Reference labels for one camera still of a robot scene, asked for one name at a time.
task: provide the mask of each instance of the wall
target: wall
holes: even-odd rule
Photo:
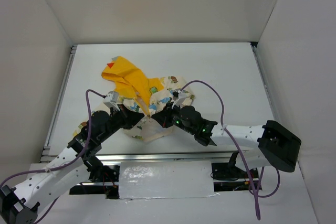
[[[257,52],[283,124],[302,139],[300,166],[320,223],[334,221],[336,0],[278,0]]]
[[[39,160],[70,45],[44,0],[0,0],[0,6],[2,181]]]
[[[258,41],[275,0],[47,0],[77,44]]]

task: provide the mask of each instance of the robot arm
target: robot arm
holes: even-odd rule
[[[131,129],[143,117],[142,113],[127,110],[122,104],[110,104],[111,113],[97,111],[91,116],[91,137],[84,155],[64,169],[51,171],[70,163],[80,153],[88,136],[87,126],[69,142],[59,156],[46,166],[45,173],[37,173],[14,188],[7,185],[0,189],[0,214],[8,224],[33,223],[37,215],[53,200],[74,185],[91,180],[96,182],[108,167],[95,157],[101,143],[120,128]],[[203,146],[232,144],[231,139],[217,122],[203,119],[192,106],[173,106],[152,116],[162,127],[173,125],[194,135]],[[301,141],[275,121],[264,126],[227,125],[240,146],[252,148],[245,158],[250,168],[272,165],[293,172],[298,158]],[[241,158],[234,153],[230,162],[244,170]]]

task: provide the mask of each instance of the red triangle patch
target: red triangle patch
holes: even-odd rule
[[[107,63],[107,66],[109,66],[110,68],[112,68],[114,65],[114,62],[111,62],[111,63]]]

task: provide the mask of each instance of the garment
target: garment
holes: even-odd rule
[[[148,79],[139,68],[121,56],[108,63],[101,76],[115,82],[114,90],[119,93],[118,104],[122,103],[127,109],[146,115],[132,129],[124,130],[125,134],[149,142],[173,131],[173,127],[164,129],[150,117],[162,111],[168,102],[174,100],[173,92],[186,84],[182,77]],[[188,87],[182,92],[187,95],[182,106],[191,105],[195,95]],[[103,103],[95,108],[95,111],[97,110],[109,112]],[[86,122],[81,123],[73,134],[78,134],[85,124]]]

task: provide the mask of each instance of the yellow cloth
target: yellow cloth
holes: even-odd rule
[[[115,82],[115,91],[120,96],[135,99],[144,112],[148,111],[152,90],[157,92],[163,89],[160,80],[158,78],[148,79],[139,68],[121,56],[112,63],[112,67],[111,65],[105,67],[101,76]],[[146,109],[137,101],[138,98],[142,99],[147,106]]]

